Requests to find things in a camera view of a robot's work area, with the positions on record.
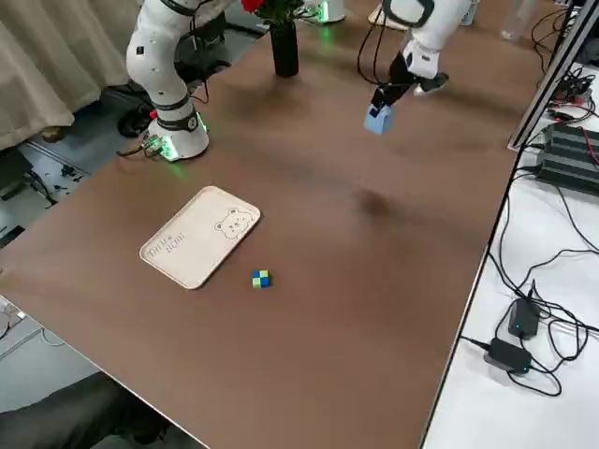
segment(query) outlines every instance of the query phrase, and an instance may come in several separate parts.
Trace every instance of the brown table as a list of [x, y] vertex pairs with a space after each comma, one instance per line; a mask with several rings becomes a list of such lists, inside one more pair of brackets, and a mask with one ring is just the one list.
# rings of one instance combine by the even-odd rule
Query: brown table
[[[356, 73], [375, 2], [346, 3], [299, 27], [295, 79], [268, 38], [211, 79], [205, 155], [115, 158], [0, 254], [0, 293], [212, 449], [415, 448], [514, 162], [540, 73], [499, 38], [508, 1], [482, 2], [443, 53], [450, 85], [406, 96], [383, 137]], [[138, 250], [210, 184], [263, 218], [184, 291]]]

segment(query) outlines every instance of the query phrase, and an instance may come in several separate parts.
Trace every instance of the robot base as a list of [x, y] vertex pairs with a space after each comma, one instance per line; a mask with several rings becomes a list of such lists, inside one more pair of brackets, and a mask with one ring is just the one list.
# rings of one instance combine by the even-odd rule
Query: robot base
[[156, 119], [148, 126], [146, 147], [160, 153], [170, 162], [188, 159], [202, 154], [208, 148], [208, 132], [197, 115], [198, 126], [192, 132], [187, 130], [170, 131], [158, 124]]

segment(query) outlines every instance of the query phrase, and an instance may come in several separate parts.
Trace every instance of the black vase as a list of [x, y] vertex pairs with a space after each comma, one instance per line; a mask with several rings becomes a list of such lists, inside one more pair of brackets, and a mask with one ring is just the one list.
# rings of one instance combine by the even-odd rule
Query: black vase
[[295, 77], [300, 71], [296, 24], [293, 22], [271, 24], [270, 43], [274, 72], [283, 78]]

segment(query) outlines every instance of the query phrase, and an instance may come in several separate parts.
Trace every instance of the blue block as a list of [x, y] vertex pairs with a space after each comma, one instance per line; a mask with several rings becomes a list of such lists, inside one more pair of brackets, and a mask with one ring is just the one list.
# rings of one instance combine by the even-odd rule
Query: blue block
[[381, 136], [393, 125], [394, 111], [389, 106], [384, 106], [376, 117], [371, 115], [371, 111], [376, 110], [373, 105], [368, 107], [364, 127], [375, 134]]

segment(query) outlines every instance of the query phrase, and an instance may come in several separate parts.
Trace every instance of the green light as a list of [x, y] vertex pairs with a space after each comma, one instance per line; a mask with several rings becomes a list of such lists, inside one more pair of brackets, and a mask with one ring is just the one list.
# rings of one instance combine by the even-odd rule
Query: green light
[[180, 180], [187, 179], [187, 172], [185, 171], [183, 166], [181, 166], [179, 164], [168, 164], [168, 168]]
[[202, 116], [199, 115], [199, 112], [197, 112], [197, 122], [202, 125], [202, 128], [204, 128], [204, 131], [208, 132], [208, 126], [206, 126], [206, 124], [202, 120]]
[[327, 1], [321, 3], [318, 7], [318, 20], [320, 22], [329, 21], [329, 3]]
[[168, 161], [179, 158], [179, 154], [177, 153], [177, 150], [175, 150], [175, 147], [172, 146], [172, 140], [170, 140], [170, 138], [162, 138], [162, 150], [160, 150], [160, 155]]

